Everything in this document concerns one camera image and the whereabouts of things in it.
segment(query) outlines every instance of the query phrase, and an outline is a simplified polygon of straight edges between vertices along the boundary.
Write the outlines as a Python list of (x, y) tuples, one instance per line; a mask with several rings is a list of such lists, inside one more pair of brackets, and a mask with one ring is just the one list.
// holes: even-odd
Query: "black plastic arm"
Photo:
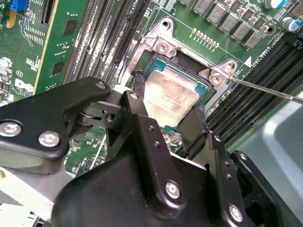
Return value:
[[(0, 166), (32, 173), (56, 172), (69, 149), (69, 133), (83, 107), (105, 101), (110, 87), (97, 78), (85, 78), (1, 108), (0, 123), (15, 122), (22, 130), (0, 136)], [(46, 147), (38, 137), (55, 132), (60, 143)]]

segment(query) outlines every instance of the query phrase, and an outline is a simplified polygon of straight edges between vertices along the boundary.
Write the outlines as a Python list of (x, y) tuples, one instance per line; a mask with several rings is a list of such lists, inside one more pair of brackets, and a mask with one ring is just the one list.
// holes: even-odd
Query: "metal bracket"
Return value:
[(235, 60), (230, 59), (223, 64), (216, 66), (203, 56), (198, 55), (185, 47), (178, 40), (174, 39), (173, 30), (173, 21), (168, 17), (162, 18), (145, 36), (142, 37), (133, 57), (131, 60), (127, 61), (127, 68), (123, 70), (123, 73), (120, 73), (118, 82), (122, 85), (127, 83), (144, 51), (154, 51), (171, 58), (176, 56), (178, 50), (208, 67), (208, 69), (199, 73), (201, 77), (209, 80), (217, 91), (205, 106), (206, 110), (208, 110), (227, 90), (230, 83), (228, 78), (234, 75), (238, 64)]

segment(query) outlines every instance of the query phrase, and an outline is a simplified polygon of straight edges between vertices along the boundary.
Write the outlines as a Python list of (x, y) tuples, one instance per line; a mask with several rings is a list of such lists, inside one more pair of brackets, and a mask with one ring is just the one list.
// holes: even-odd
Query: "green circuit board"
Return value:
[[(213, 65), (220, 65), (233, 59), (238, 67), (235, 76), (244, 78), (266, 53), (286, 32), (281, 27), (285, 17), (302, 20), (293, 14), (301, 4), (297, 0), (286, 0), (280, 9), (267, 9), (261, 0), (232, 0), (240, 2), (236, 10), (229, 7), (230, 0), (212, 0), (208, 10), (195, 12), (199, 0), (153, 0), (149, 7), (143, 8), (138, 0), (29, 0), (27, 11), (16, 12), (13, 27), (7, 22), (12, 20), (10, 6), (13, 0), (0, 0), (0, 82), (9, 84), (3, 100), (18, 101), (77, 79), (94, 76), (106, 81), (111, 87), (117, 82), (118, 67), (112, 75), (110, 57), (124, 45), (125, 34), (133, 27), (127, 27), (134, 12), (142, 7), (144, 16), (134, 31), (134, 39), (140, 43), (162, 18), (169, 17), (174, 23), (173, 38), (196, 54), (203, 56)], [(213, 6), (220, 4), (223, 14), (233, 14), (249, 26), (248, 34), (257, 34), (261, 39), (254, 47), (237, 39), (236, 31), (223, 31), (220, 23), (210, 22)], [(45, 10), (49, 20), (45, 23)], [(246, 11), (253, 12), (250, 20), (244, 19)], [(253, 25), (253, 18), (262, 19), (262, 26)], [(143, 70), (150, 63), (152, 53), (145, 51), (136, 68)], [(127, 85), (131, 87), (132, 78)], [(235, 84), (226, 93), (230, 94)], [(226, 93), (218, 98), (219, 105)], [(207, 115), (215, 109), (212, 106)], [(182, 150), (179, 135), (163, 132), (170, 151)], [(79, 168), (95, 167), (106, 156), (105, 130), (95, 127), (86, 135), (71, 141), (71, 148), (65, 160), (68, 172), (76, 174)]]
[(15, 12), (12, 2), (0, 1), (0, 81), (9, 84), (2, 89), (9, 102), (61, 85), (86, 6), (85, 0), (30, 0), (27, 11)]

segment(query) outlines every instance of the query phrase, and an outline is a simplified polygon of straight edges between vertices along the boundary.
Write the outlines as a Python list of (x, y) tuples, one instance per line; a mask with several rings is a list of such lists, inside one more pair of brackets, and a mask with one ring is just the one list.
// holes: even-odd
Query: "black memory slot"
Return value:
[[(245, 78), (246, 81), (291, 93), (303, 80), (302, 55), (279, 41)], [(227, 147), (255, 127), (282, 99), (238, 85), (207, 119)]]
[(117, 47), (118, 51), (115, 52), (112, 63), (107, 70), (109, 72), (107, 82), (111, 82), (113, 77), (115, 76), (117, 67), (120, 65), (121, 61), (123, 60), (151, 1), (152, 0), (140, 1), (138, 9), (135, 11), (136, 13), (130, 19), (130, 23), (128, 24), (121, 38), (122, 42)]
[[(303, 63), (301, 63), (300, 69), (301, 71), (292, 78), (292, 80), (288, 81), (287, 84), (284, 85), (282, 90), (285, 93), (291, 93), (294, 91), (300, 84), (303, 83)], [(237, 130), (231, 133), (227, 138), (227, 144), (226, 146), (229, 147), (232, 145), (235, 141), (237, 141), (238, 138), (240, 138), (245, 132), (247, 132), (251, 127), (256, 125), (256, 123), (263, 120), (263, 118), (269, 113), (270, 110), (272, 110), (275, 106), (277, 106), (282, 99), (279, 97), (272, 96), (270, 94), (266, 94), (267, 101), (262, 105), (260, 109), (258, 109), (260, 112), (254, 113), (253, 116), (247, 119), (247, 122)]]
[(80, 24), (77, 39), (76, 39), (76, 40), (78, 40), (79, 44), (78, 44), (77, 47), (74, 46), (73, 49), (72, 49), (71, 56), (70, 56), (69, 63), (68, 63), (68, 67), (66, 69), (62, 84), (67, 84), (71, 80), (72, 72), (74, 71), (74, 69), (76, 67), (77, 56), (80, 53), (81, 43), (83, 41), (84, 34), (85, 34), (87, 26), (89, 24), (89, 19), (90, 19), (90, 16), (91, 16), (94, 8), (95, 8), (95, 5), (96, 5), (96, 0), (89, 0), (88, 1), (88, 4), (86, 6), (82, 22)]
[[(288, 45), (280, 44), (276, 45), (255, 67), (251, 70), (248, 76), (246, 76), (245, 81), (250, 83), (257, 83), (259, 79), (268, 71), (268, 69), (275, 64), (275, 62), (289, 49)], [(220, 111), (215, 111), (211, 117), (207, 119), (210, 128), (215, 125), (222, 123), (224, 117), (226, 117), (226, 112), (233, 108), (238, 101), (248, 92), (249, 88), (245, 86), (237, 86), (234, 91), (226, 98), (224, 103), (220, 105)]]
[[(277, 61), (277, 63), (280, 65), (280, 67), (278, 68), (273, 68), (272, 70), (269, 71), (269, 74), (266, 77), (262, 77), (259, 81), (258, 84), (260, 84), (263, 87), (270, 87), (271, 89), (278, 89), (278, 85), (282, 84), (285, 80), (283, 80), (279, 83), (279, 79), (275, 77), (275, 75), (280, 75), (284, 70), (287, 69), (287, 67), (294, 62), (295, 58), (298, 57), (298, 53), (296, 54), (295, 51), (289, 50), (286, 52), (287, 55), (291, 54), (291, 57), (288, 59), (283, 59), (280, 58), (279, 61)], [(249, 97), (250, 100), (256, 100), (253, 104), (255, 105), (255, 108), (258, 108), (258, 104), (260, 102), (261, 97), (259, 96), (261, 92), (255, 89), (251, 89), (249, 88)], [(229, 115), (227, 118), (224, 118), (224, 122), (220, 125), (218, 125), (217, 130), (221, 132), (222, 135), (224, 135), (226, 133), (226, 125), (223, 126), (223, 124), (232, 122), (233, 125), (230, 125), (230, 130), (232, 131), (234, 127), (236, 127), (237, 124), (239, 124), (240, 122), (238, 122), (237, 120), (240, 120), (241, 118), (247, 117), (249, 114), (249, 110), (247, 110), (247, 106), (250, 106), (250, 102), (246, 102), (246, 96), (242, 96), (242, 98), (240, 99), (240, 101), (238, 102), (237, 107), (235, 108), (237, 110), (236, 114), (232, 114)]]
[[(89, 44), (89, 47), (90, 47), (89, 51), (91, 52), (91, 54), (89, 54), (88, 52), (86, 54), (86, 58), (85, 58), (85, 60), (83, 62), (81, 71), (79, 72), (78, 77), (77, 77), (79, 79), (81, 79), (83, 77), (88, 77), (89, 76), (89, 65), (91, 64), (93, 53), (94, 53), (94, 51), (95, 51), (95, 49), (97, 47), (97, 43), (100, 40), (103, 31), (105, 30), (105, 28), (107, 26), (107, 22), (110, 20), (110, 17), (111, 17), (110, 12), (113, 9), (114, 2), (115, 2), (114, 0), (107, 1), (107, 4), (106, 4), (106, 6), (105, 6), (105, 8), (104, 8), (104, 10), (102, 12), (102, 16), (95, 23), (96, 29), (95, 29), (95, 31), (93, 33), (93, 36), (91, 36), (93, 42), (92, 43), (90, 42), (90, 44)], [(119, 7), (116, 9), (116, 14), (114, 15), (113, 18), (111, 18), (111, 21), (113, 21), (113, 22), (116, 21), (116, 18), (117, 18), (116, 15), (120, 11), (122, 2), (123, 1), (120, 2)], [(109, 26), (108, 33), (110, 33), (111, 30), (112, 30), (112, 25)]]
[(100, 12), (98, 14), (98, 18), (96, 21), (93, 21), (92, 25), (92, 32), (89, 35), (89, 40), (84, 48), (85, 53), (81, 56), (81, 59), (78, 64), (78, 68), (75, 71), (75, 75), (77, 79), (81, 79), (87, 77), (88, 75), (85, 74), (86, 68), (90, 64), (91, 54), (89, 54), (90, 48), (96, 48), (96, 43), (99, 40), (96, 38), (100, 38), (102, 31), (104, 30), (106, 24), (104, 22), (109, 17), (109, 12), (111, 11), (114, 4), (114, 0), (105, 0), (102, 2), (100, 7)]
[(91, 71), (93, 72), (91, 76), (98, 78), (100, 77), (100, 73), (98, 69), (102, 69), (104, 67), (107, 57), (110, 51), (112, 50), (112, 48), (114, 47), (114, 44), (117, 38), (119, 37), (121, 30), (124, 28), (125, 24), (128, 23), (127, 14), (131, 9), (132, 4), (133, 4), (132, 0), (127, 0), (126, 2), (123, 3), (122, 12), (119, 13), (119, 17), (114, 25), (114, 30), (110, 35), (109, 41), (105, 46), (105, 50), (102, 52), (102, 54), (99, 55), (99, 57), (104, 56), (104, 59), (100, 58), (97, 60), (98, 62), (94, 64), (93, 70)]

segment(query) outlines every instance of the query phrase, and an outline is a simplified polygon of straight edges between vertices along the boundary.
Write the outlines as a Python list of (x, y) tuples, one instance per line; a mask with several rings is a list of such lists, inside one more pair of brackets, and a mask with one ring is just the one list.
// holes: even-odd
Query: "chip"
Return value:
[(259, 30), (264, 24), (266, 23), (266, 20), (263, 18), (260, 18), (256, 23), (255, 23), (255, 28)]
[(53, 65), (53, 71), (51, 73), (51, 76), (58, 75), (63, 70), (64, 64), (65, 64), (65, 60), (55, 63)]
[(211, 2), (211, 0), (199, 0), (193, 8), (193, 11), (199, 15), (202, 15)]
[(247, 24), (241, 23), (232, 36), (241, 41), (249, 30), (250, 27)]
[(249, 21), (249, 19), (251, 18), (252, 15), (254, 15), (255, 12), (251, 9), (247, 9), (246, 13), (244, 14), (244, 16), (242, 17), (243, 20), (245, 20), (246, 22)]
[(219, 20), (221, 19), (223, 13), (225, 12), (225, 8), (220, 4), (214, 3), (214, 5), (215, 5), (215, 7), (210, 12), (209, 16), (207, 17), (207, 20), (216, 25), (219, 22)]
[(303, 2), (299, 2), (299, 4), (291, 11), (291, 14), (297, 18), (303, 16)]
[(2, 84), (2, 90), (9, 92), (10, 91), (10, 84), (9, 83), (3, 83)]
[(237, 23), (237, 21), (238, 18), (233, 13), (230, 13), (224, 20), (224, 22), (221, 24), (220, 28), (223, 29), (225, 32), (230, 32), (231, 29)]
[(245, 42), (245, 46), (247, 46), (248, 48), (254, 48), (255, 45), (257, 45), (257, 43), (261, 40), (262, 35), (259, 32), (254, 32), (249, 38), (248, 40)]
[(71, 35), (75, 32), (77, 27), (78, 19), (66, 20), (63, 35)]
[(241, 5), (242, 5), (242, 2), (240, 2), (239, 0), (236, 0), (231, 7), (231, 11), (236, 13)]
[(182, 4), (189, 6), (189, 4), (191, 3), (191, 0), (179, 0)]

